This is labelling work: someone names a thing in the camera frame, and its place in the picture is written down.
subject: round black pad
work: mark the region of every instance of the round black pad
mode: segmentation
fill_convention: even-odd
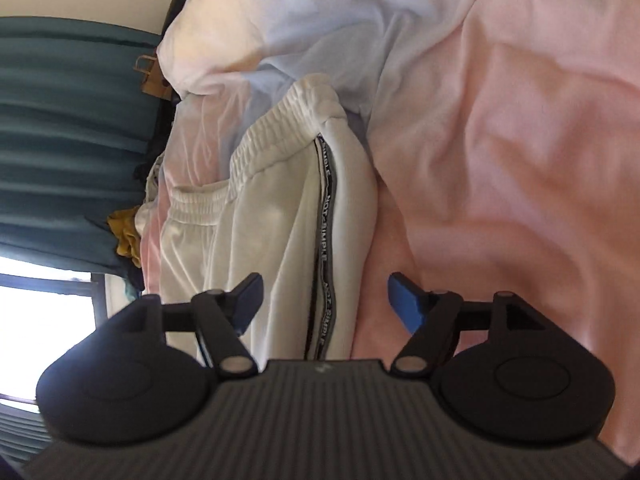
[[[535,400],[560,395],[571,383],[571,375],[552,359],[516,357],[496,368],[495,380],[508,394]]]
[[[568,336],[516,332],[454,357],[435,387],[457,418],[508,442],[551,445],[595,436],[614,399],[610,372]]]
[[[126,336],[109,343],[87,354],[73,348],[38,381],[40,413],[62,438],[131,444],[168,433],[198,412],[211,379],[193,358]]]

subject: wrinkled fabric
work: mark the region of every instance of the wrinkled fabric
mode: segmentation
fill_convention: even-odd
[[[160,178],[160,169],[162,168],[162,160],[164,159],[164,152],[156,157],[156,160],[151,166],[149,174],[146,176],[145,184],[145,200],[138,208],[136,216],[134,217],[134,224],[136,231],[141,237],[145,232],[146,224],[149,221],[149,215],[151,210],[155,207],[156,197],[158,196],[158,181]]]
[[[468,300],[513,290],[612,370],[601,438],[634,462],[638,23],[640,0],[189,0],[159,57],[185,96],[326,72],[362,118],[380,179],[352,356],[388,363],[408,339],[392,271]]]
[[[211,78],[204,96],[189,94],[176,108],[174,127],[159,169],[158,196],[140,217],[146,290],[158,293],[160,233],[178,186],[205,186],[229,178],[233,151],[248,127],[267,113],[293,80],[274,70]]]
[[[107,217],[109,229],[118,240],[116,254],[130,258],[133,264],[140,268],[140,235],[136,230],[136,213],[140,206],[131,209],[114,211]]]
[[[347,359],[376,213],[369,159],[322,75],[252,125],[228,180],[170,191],[161,232],[165,303],[231,290],[252,272],[264,301],[242,341],[268,359]],[[193,334],[167,341],[196,355]]]

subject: white sweatpants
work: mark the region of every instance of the white sweatpants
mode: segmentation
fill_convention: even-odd
[[[260,272],[264,303],[242,338],[258,364],[346,359],[376,197],[328,78],[307,76],[247,131],[228,181],[174,189],[161,235],[162,300],[231,290]],[[168,341],[196,353],[191,335]]]

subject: ribbed black plastic surface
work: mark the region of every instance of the ribbed black plastic surface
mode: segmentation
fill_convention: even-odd
[[[378,362],[271,362],[225,383],[173,434],[123,449],[56,442],[33,480],[613,480],[627,470],[586,440],[525,450],[482,440],[426,384]]]

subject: black gadget mount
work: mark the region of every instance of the black gadget mount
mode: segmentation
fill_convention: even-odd
[[[463,301],[402,274],[388,293],[414,332],[388,372],[376,361],[270,361],[258,372],[238,339],[262,303],[258,274],[185,304],[143,296],[43,373],[36,398],[56,440],[26,471],[33,480],[627,473],[596,440],[611,374],[522,298]],[[465,330],[488,339],[454,356]],[[164,332],[194,332],[206,366],[166,346]]]

